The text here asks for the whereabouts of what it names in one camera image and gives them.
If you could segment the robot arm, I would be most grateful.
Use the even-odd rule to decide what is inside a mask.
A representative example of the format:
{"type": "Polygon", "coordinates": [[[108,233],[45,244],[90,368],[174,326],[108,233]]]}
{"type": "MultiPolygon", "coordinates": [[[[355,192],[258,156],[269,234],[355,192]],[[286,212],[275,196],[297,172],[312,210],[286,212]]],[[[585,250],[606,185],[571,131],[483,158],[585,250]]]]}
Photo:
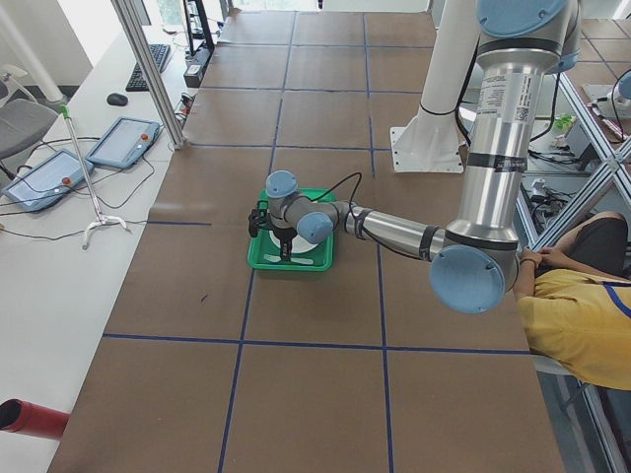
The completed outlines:
{"type": "Polygon", "coordinates": [[[577,1],[449,1],[416,115],[390,131],[399,172],[463,173],[456,218],[445,228],[364,208],[318,203],[295,176],[267,177],[268,204],[249,219],[272,231],[283,260],[301,237],[335,230],[428,261],[443,304],[464,313],[495,307],[519,273],[513,219],[544,76],[571,68],[582,19],[577,1]]]}

